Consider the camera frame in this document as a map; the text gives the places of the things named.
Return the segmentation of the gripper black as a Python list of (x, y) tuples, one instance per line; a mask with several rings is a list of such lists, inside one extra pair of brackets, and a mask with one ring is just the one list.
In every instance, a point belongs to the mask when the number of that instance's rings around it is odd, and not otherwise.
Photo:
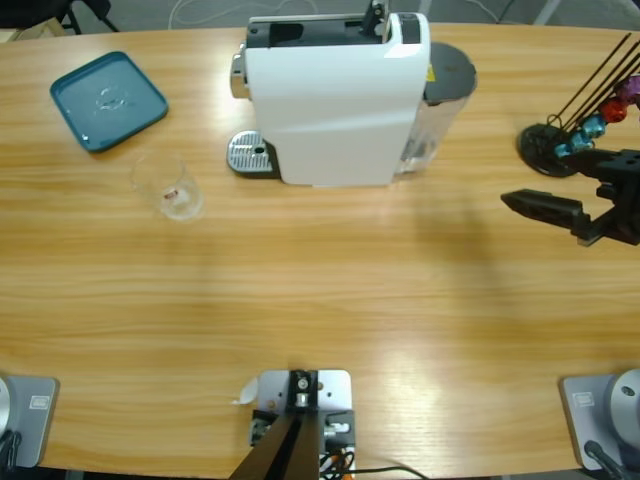
[(639, 152), (635, 150), (585, 150), (566, 157), (566, 164), (582, 175), (597, 179), (600, 198), (613, 207), (593, 220), (578, 200), (522, 189), (501, 195), (512, 211), (531, 220), (568, 230), (583, 246), (608, 238), (639, 244)]

